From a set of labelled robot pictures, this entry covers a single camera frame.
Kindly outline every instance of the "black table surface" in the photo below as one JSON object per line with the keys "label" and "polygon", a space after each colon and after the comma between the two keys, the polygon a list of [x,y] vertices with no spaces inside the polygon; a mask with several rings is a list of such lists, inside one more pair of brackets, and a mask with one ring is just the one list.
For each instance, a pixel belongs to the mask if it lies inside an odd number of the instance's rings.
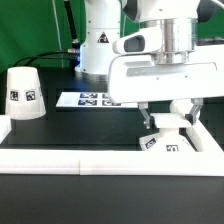
{"label": "black table surface", "polygon": [[[6,73],[0,76],[4,114]],[[62,91],[106,92],[104,82],[68,69],[39,69],[46,116],[12,121],[1,148],[139,150],[149,134],[137,109],[56,109]],[[223,99],[206,101],[202,121],[222,145]],[[150,111],[168,111],[169,102]],[[224,178],[0,175],[0,224],[223,224]]]}

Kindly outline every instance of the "white robot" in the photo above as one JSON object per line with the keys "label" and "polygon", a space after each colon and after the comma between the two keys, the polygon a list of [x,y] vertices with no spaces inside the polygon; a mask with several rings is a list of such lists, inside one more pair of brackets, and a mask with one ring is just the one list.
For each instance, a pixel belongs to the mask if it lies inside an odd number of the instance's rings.
{"label": "white robot", "polygon": [[[145,125],[160,132],[140,138],[149,151],[222,151],[198,120],[203,98],[224,96],[223,45],[196,46],[200,0],[123,0],[140,30],[116,41],[122,56],[110,66],[108,93],[115,103],[137,102]],[[173,100],[171,113],[148,115],[148,102]],[[179,135],[186,128],[187,139]]]}
{"label": "white robot", "polygon": [[116,57],[112,50],[120,38],[119,0],[85,0],[86,40],[80,49],[76,76],[94,81],[108,80],[109,66]]}

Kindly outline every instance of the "white block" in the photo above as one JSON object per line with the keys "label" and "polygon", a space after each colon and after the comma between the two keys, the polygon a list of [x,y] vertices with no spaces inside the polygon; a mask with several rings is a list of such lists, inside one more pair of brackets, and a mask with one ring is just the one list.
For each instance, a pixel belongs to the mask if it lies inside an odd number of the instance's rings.
{"label": "white block", "polygon": [[11,131],[11,120],[8,115],[0,115],[0,144]]}

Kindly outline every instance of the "white cup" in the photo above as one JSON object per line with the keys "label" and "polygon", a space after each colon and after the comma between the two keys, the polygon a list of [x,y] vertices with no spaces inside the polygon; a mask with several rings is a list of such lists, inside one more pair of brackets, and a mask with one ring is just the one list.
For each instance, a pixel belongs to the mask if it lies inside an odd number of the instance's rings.
{"label": "white cup", "polygon": [[15,120],[30,120],[46,114],[36,68],[8,69],[5,114]]}

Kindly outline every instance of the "black cable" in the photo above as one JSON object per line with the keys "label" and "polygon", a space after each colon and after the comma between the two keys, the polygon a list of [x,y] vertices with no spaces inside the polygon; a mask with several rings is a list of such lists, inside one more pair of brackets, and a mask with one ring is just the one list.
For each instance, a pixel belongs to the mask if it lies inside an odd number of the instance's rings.
{"label": "black cable", "polygon": [[50,51],[50,52],[45,52],[38,54],[35,57],[30,57],[30,60],[25,64],[25,66],[29,66],[33,61],[35,61],[37,57],[44,57],[44,56],[49,56],[49,55],[54,55],[54,54],[67,54],[68,52],[66,50],[61,50],[61,51]]}
{"label": "black cable", "polygon": [[18,64],[20,63],[20,62],[22,62],[22,61],[25,61],[25,60],[32,60],[32,61],[35,61],[35,60],[38,60],[38,59],[47,59],[47,60],[74,60],[74,58],[53,58],[53,57],[51,57],[51,58],[45,58],[45,57],[26,57],[26,58],[22,58],[22,59],[20,59],[19,61],[17,61],[14,65],[13,65],[13,67],[16,67],[16,66],[18,66]]}
{"label": "black cable", "polygon": [[66,12],[67,12],[67,17],[68,17],[68,22],[69,22],[69,26],[70,26],[72,39],[77,40],[78,37],[77,37],[77,33],[76,33],[75,22],[73,19],[70,1],[64,0],[64,5],[65,5]]}

